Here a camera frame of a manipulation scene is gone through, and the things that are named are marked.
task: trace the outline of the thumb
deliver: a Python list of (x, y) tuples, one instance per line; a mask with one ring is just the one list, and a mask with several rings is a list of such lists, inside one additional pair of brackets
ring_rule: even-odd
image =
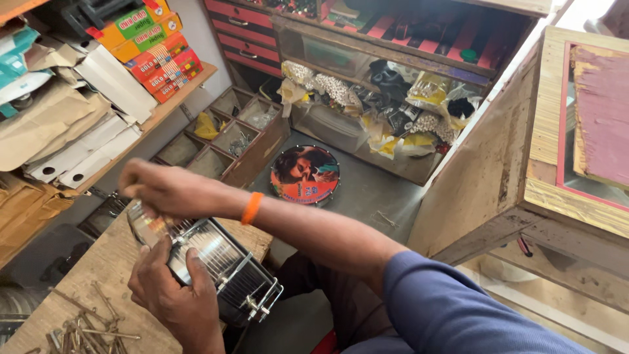
[(196, 248), (189, 248), (186, 252), (186, 268), (192, 280), (192, 289), (197, 294), (203, 292), (214, 292), (214, 279), (208, 272), (208, 267), (199, 258), (199, 251)]

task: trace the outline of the small drum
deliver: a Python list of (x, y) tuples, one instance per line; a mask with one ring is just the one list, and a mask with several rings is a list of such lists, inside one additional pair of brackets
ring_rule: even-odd
[(284, 152), (271, 168), (275, 193), (289, 202), (323, 206), (340, 184), (340, 166), (330, 152), (298, 145)]

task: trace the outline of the person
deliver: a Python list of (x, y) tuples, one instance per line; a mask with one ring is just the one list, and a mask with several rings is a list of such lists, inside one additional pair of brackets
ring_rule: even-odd
[(284, 152), (273, 164), (277, 180), (285, 185), (303, 181), (338, 180), (338, 166), (332, 155), (320, 147), (297, 146)]
[[(150, 215), (179, 219), (240, 220), (253, 200), (219, 181), (138, 159), (123, 169), (120, 190), (141, 199)], [(326, 232), (311, 227), (323, 224)], [(356, 220), (263, 197), (252, 225), (299, 250), (276, 273), (283, 296), (323, 289), (344, 354), (589, 353), (493, 300), (451, 266)], [(128, 283), (132, 300), (172, 333), (185, 354), (224, 353), (213, 279), (191, 248), (186, 266), (192, 285), (180, 286), (166, 265), (169, 252), (168, 237), (152, 250), (140, 249)]]

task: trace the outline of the blue sleeve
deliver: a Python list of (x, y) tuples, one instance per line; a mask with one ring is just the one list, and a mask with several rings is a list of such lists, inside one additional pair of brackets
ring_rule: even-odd
[(417, 353), (591, 353), (412, 251), (389, 261), (383, 286), (391, 323)]

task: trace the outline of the green bottle cap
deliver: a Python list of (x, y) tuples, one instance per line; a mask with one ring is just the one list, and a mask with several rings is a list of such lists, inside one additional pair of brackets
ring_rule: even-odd
[(474, 49), (461, 50), (461, 58), (466, 62), (473, 62), (476, 59), (476, 51)]

